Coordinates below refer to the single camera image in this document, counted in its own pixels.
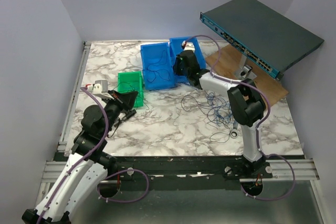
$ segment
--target green bin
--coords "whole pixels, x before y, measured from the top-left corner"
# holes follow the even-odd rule
[[[134,107],[143,106],[143,79],[140,71],[118,73],[118,92],[126,93],[136,90],[139,94],[136,97]]]

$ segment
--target wooden board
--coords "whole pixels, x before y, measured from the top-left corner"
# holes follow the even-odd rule
[[[231,79],[236,79],[235,71],[239,68],[239,62],[242,53],[239,52],[231,45],[227,45],[221,49],[220,59],[215,66],[215,72],[220,75]],[[206,63],[212,66],[218,58],[218,51],[208,57],[206,57]],[[254,62],[247,59],[246,62],[253,69],[253,73],[257,75],[254,82],[258,89],[260,89],[269,99],[271,106],[276,104],[279,100],[284,98],[288,91],[281,85],[280,82],[273,79],[265,71],[263,71]]]

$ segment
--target blue bin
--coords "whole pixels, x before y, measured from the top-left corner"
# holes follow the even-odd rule
[[[183,51],[183,49],[181,47],[182,42],[185,41],[188,38],[190,38],[190,37],[170,38],[169,49],[170,49],[170,56],[171,56],[172,66],[175,64],[176,56]],[[205,59],[204,59],[204,57],[202,55],[202,52],[201,52],[201,49],[199,47],[197,39],[193,38],[193,39],[189,40],[188,42],[192,42],[194,44],[195,55],[196,55],[199,67],[201,69],[205,68],[205,66],[206,66]],[[175,75],[175,80],[176,80],[176,82],[188,82],[188,80],[187,80],[187,78],[185,76],[177,76],[177,75]]]
[[[175,77],[168,43],[141,46],[142,73],[147,90],[175,87]]]

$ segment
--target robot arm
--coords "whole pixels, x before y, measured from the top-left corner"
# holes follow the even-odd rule
[[[87,89],[106,103],[104,110],[108,118],[109,131],[112,130],[112,125],[118,120],[120,113],[132,112],[138,95],[137,91],[124,94],[108,91],[107,81],[97,81],[94,85],[87,86]],[[70,224],[71,215],[106,178],[108,172],[113,174],[118,170],[116,160],[103,152],[106,140],[103,140],[88,158],[82,160],[102,141],[105,123],[103,113],[97,105],[85,109],[81,121],[82,131],[74,140],[72,153],[65,168],[41,203],[35,209],[25,211],[22,216],[25,223]],[[70,172],[69,169],[79,161],[81,162]]]
[[[188,45],[177,55],[174,72],[177,75],[186,76],[190,85],[196,88],[228,95],[233,117],[241,125],[244,144],[243,157],[249,169],[257,169],[259,166],[257,164],[263,162],[263,155],[257,147],[256,125],[263,118],[266,108],[260,94],[244,85],[213,78],[209,70],[200,68],[193,48]],[[250,79],[242,82],[255,87]]]

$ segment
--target marble tabletop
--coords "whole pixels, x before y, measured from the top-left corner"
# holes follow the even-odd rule
[[[109,89],[117,86],[118,72],[142,70],[140,46],[165,41],[102,41],[91,44],[85,67],[82,86],[96,80],[107,80]],[[206,57],[217,48],[210,41],[201,41],[200,47]],[[243,139],[238,127],[238,138],[228,138],[230,128],[215,127],[193,99],[181,100],[187,94],[199,103],[206,104],[205,92],[184,84],[168,90],[144,92],[147,106],[137,108],[137,113],[126,123],[120,125],[104,149],[115,156],[186,156],[186,155],[241,155]],[[70,123],[66,154],[69,154],[73,139],[81,131],[80,121],[86,107],[94,102],[80,92],[75,113]],[[261,144],[266,154],[302,155],[302,148],[290,114],[286,99],[271,108],[269,119],[261,127]]]

